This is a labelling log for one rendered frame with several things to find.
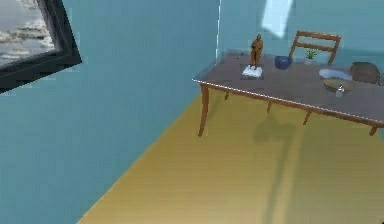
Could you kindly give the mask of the dark brown round pot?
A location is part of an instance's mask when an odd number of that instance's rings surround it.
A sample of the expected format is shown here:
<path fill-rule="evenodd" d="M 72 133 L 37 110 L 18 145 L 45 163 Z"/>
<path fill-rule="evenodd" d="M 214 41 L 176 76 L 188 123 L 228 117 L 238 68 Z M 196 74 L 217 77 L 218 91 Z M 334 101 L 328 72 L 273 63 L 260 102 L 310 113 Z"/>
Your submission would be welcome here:
<path fill-rule="evenodd" d="M 350 73 L 354 81 L 371 84 L 376 84 L 380 76 L 377 66 L 369 62 L 353 62 Z"/>

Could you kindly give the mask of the brown wooden slat chair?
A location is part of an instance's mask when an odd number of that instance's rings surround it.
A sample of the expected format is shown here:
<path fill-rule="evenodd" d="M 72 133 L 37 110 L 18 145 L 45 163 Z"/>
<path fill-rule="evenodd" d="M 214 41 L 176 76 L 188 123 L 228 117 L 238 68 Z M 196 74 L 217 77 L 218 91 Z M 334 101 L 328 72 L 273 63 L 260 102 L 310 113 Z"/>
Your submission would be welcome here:
<path fill-rule="evenodd" d="M 316 52 L 328 52 L 329 59 L 327 63 L 332 64 L 336 57 L 341 38 L 341 35 L 298 30 L 288 56 L 292 58 L 297 48 L 304 48 L 306 51 L 313 49 Z"/>

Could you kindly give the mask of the black framed wall picture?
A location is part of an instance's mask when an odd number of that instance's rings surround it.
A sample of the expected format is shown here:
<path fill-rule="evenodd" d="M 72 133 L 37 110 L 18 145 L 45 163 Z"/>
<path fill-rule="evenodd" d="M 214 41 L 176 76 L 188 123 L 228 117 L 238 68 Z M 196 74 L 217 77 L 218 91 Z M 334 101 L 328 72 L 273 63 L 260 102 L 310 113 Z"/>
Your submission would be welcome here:
<path fill-rule="evenodd" d="M 0 94 L 81 62 L 62 0 L 0 0 Z"/>

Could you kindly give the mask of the dark blue bowl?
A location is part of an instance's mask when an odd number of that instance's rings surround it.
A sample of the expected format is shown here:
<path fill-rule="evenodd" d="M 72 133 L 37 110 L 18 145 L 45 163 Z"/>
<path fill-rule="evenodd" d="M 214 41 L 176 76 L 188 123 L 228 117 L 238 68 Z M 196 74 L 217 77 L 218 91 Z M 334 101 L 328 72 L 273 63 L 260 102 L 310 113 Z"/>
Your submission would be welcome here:
<path fill-rule="evenodd" d="M 275 67 L 279 70 L 286 70 L 292 64 L 293 59 L 288 56 L 276 56 Z"/>

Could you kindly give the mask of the grey top wooden table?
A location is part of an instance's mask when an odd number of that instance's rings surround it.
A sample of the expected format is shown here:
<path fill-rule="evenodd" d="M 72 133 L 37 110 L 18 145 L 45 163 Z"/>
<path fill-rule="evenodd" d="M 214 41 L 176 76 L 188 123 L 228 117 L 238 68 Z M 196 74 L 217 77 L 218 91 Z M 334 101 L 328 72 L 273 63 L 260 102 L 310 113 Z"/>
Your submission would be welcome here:
<path fill-rule="evenodd" d="M 243 95 L 266 101 L 269 105 L 278 104 L 313 113 L 365 124 L 371 127 L 370 135 L 384 128 L 384 86 L 351 80 L 354 88 L 342 97 L 336 90 L 324 85 L 319 75 L 326 65 L 294 62 L 286 70 L 275 67 L 272 56 L 263 56 L 260 67 L 263 73 L 259 78 L 243 75 L 249 57 L 238 52 L 229 52 L 208 71 L 193 79 L 200 84 L 203 109 L 200 126 L 204 127 L 211 89 L 227 94 Z"/>

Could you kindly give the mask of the tan bread loaf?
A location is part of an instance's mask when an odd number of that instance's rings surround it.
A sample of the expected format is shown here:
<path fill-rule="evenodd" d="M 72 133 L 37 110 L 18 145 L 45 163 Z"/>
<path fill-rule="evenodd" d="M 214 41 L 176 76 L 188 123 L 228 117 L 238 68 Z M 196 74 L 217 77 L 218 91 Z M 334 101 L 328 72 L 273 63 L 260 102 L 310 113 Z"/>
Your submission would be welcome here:
<path fill-rule="evenodd" d="M 323 83 L 326 87 L 333 90 L 338 90 L 342 86 L 345 92 L 351 91 L 354 88 L 352 81 L 341 78 L 326 78 L 323 80 Z"/>

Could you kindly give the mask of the small green potted plant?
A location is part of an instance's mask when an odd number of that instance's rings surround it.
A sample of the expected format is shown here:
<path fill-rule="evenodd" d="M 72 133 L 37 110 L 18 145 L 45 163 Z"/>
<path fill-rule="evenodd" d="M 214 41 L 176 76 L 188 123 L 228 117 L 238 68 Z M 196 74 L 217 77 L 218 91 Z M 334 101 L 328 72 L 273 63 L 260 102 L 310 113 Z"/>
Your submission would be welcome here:
<path fill-rule="evenodd" d="M 315 58 L 316 55 L 317 55 L 317 52 L 315 50 L 313 50 L 313 49 L 307 50 L 305 53 L 304 63 L 306 65 L 310 65 L 313 62 L 313 59 Z"/>

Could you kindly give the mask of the white open book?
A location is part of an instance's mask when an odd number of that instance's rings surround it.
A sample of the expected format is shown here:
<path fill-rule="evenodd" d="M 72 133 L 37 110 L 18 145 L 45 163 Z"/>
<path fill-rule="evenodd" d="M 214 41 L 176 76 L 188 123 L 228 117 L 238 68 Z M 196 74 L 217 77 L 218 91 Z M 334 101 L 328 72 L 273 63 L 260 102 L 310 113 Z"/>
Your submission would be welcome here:
<path fill-rule="evenodd" d="M 263 73 L 263 69 L 261 67 L 255 67 L 248 65 L 244 71 L 242 72 L 243 75 L 251 76 L 259 78 Z"/>

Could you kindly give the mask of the white oval plate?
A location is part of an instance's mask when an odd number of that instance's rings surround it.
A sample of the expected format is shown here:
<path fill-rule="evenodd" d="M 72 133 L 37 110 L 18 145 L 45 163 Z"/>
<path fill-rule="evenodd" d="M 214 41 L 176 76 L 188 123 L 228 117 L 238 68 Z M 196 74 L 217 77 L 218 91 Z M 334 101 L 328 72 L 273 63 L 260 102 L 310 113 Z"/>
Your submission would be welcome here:
<path fill-rule="evenodd" d="M 348 81 L 352 80 L 352 76 L 350 74 L 340 70 L 334 70 L 334 69 L 320 69 L 319 75 L 324 79 L 339 78 L 339 79 L 348 80 Z"/>

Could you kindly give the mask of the brown human figure statue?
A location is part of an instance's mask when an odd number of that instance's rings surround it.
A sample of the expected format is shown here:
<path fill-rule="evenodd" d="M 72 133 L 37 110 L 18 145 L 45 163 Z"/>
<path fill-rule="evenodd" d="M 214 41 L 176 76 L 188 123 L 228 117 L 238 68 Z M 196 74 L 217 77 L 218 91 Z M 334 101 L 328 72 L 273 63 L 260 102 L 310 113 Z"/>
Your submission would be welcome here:
<path fill-rule="evenodd" d="M 258 34 L 256 39 L 251 44 L 251 58 L 250 58 L 250 66 L 257 68 L 259 64 L 259 59 L 261 57 L 263 50 L 263 40 L 262 36 Z"/>

